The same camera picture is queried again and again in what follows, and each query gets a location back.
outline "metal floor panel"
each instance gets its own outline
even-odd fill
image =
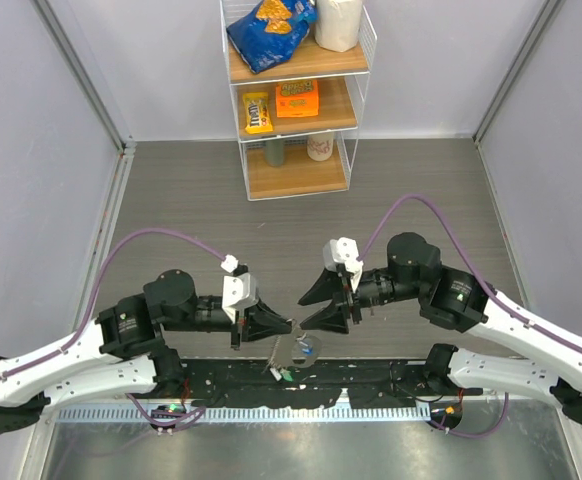
[[[497,401],[465,402],[461,429],[483,430],[500,409]],[[576,479],[556,425],[555,410],[530,401],[512,401],[508,421],[484,440],[454,438],[423,422],[200,425],[172,437],[137,423],[60,424],[42,478]]]

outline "wooden shelf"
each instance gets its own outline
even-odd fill
[[[324,162],[311,160],[306,145],[287,145],[281,167],[270,166],[262,148],[248,149],[247,162],[252,200],[347,189],[337,145]]]
[[[257,75],[249,70],[231,41],[228,41],[228,44],[231,83],[271,82],[293,77],[320,77],[369,71],[360,43],[346,52],[332,52],[320,47],[312,35],[309,35],[300,44],[291,60]]]
[[[276,135],[292,135],[311,133],[322,130],[338,130],[355,128],[358,122],[349,98],[344,77],[328,77],[318,80],[320,92],[319,115],[302,118],[278,118],[275,105],[276,83],[248,84],[238,87],[238,122],[240,124],[240,140],[256,140]],[[269,112],[273,131],[264,134],[249,134],[246,113],[242,95],[251,92],[267,92],[269,94]]]

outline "yellow candy bag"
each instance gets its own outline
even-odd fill
[[[244,111],[247,115],[247,133],[266,133],[273,131],[269,117],[269,94],[266,92],[245,93],[242,95]]]

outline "paper towel roll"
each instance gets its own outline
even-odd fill
[[[362,0],[317,0],[315,41],[322,48],[346,52],[358,43]]]
[[[316,162],[323,162],[333,154],[333,132],[314,133],[307,138],[307,153]]]

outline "bag of chips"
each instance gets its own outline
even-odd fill
[[[251,71],[260,73],[288,61],[316,20],[310,0],[263,0],[227,33]]]

